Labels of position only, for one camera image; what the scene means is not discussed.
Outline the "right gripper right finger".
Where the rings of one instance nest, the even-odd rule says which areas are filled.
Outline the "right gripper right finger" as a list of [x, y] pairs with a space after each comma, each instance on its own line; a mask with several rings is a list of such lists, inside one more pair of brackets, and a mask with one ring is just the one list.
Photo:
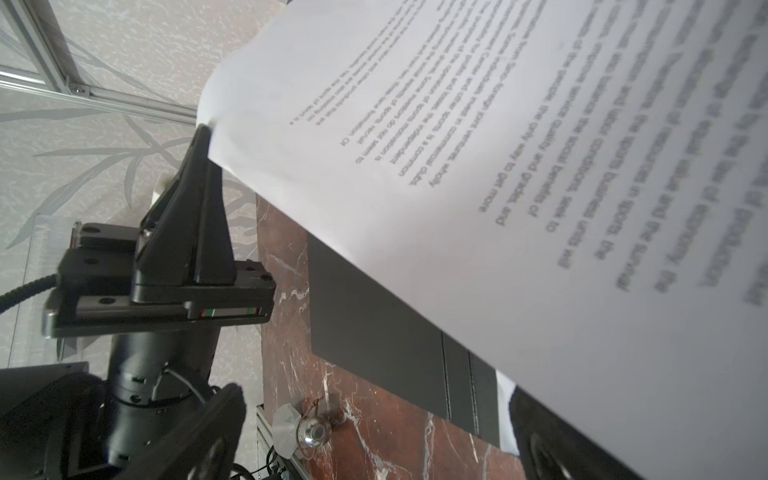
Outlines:
[[637, 479], [639, 475], [517, 388], [509, 414], [529, 479]]

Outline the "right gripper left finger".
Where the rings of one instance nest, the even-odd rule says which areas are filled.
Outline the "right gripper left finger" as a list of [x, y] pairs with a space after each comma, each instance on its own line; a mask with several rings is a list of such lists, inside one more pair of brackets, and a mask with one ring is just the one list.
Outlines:
[[230, 383], [190, 420], [166, 435], [148, 453], [129, 463], [121, 479], [228, 479], [235, 463], [246, 403]]

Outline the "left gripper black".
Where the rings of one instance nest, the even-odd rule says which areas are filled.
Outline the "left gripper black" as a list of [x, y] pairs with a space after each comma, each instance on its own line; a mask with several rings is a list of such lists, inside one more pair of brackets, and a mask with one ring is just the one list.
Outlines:
[[[221, 329], [266, 323], [274, 307], [272, 275], [234, 260], [211, 139], [210, 127], [197, 127], [171, 186], [141, 222], [135, 263], [138, 229], [76, 224], [45, 304], [46, 337], [112, 338], [95, 441], [114, 467], [127, 467], [212, 396]], [[134, 302], [132, 275], [136, 286], [169, 287], [168, 299]]]

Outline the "blue folder black inside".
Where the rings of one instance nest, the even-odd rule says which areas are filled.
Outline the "blue folder black inside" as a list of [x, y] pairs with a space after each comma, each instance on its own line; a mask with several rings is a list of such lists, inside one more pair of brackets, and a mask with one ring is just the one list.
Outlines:
[[308, 236], [313, 353], [494, 445], [493, 367]]

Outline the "paper sheet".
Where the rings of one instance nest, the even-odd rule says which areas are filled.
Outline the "paper sheet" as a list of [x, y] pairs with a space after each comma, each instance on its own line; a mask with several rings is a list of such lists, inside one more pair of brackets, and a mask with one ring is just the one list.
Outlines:
[[514, 456], [520, 456], [518, 442], [514, 433], [514, 426], [510, 413], [510, 402], [516, 391], [516, 383], [497, 370], [497, 411], [499, 430], [499, 449]]
[[648, 479], [767, 475], [767, 5], [296, 1], [211, 158]]

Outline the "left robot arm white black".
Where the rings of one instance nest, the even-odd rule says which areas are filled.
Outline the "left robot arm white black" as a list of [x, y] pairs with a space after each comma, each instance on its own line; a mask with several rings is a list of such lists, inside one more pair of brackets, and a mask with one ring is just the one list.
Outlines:
[[108, 336], [105, 377], [85, 362], [1, 373], [5, 479], [227, 479], [242, 388], [210, 384], [225, 327], [270, 320], [276, 283], [235, 258], [223, 172], [196, 129], [179, 171], [136, 227], [74, 227], [56, 271], [1, 298], [47, 299], [49, 339]]

